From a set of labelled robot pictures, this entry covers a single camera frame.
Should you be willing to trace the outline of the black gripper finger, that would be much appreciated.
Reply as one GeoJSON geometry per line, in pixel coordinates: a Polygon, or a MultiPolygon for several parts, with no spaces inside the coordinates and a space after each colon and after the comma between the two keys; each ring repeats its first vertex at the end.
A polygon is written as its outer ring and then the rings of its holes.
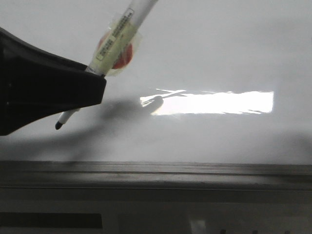
{"type": "Polygon", "coordinates": [[[1,29],[1,136],[50,115],[100,104],[106,80],[86,67],[1,29]]]}

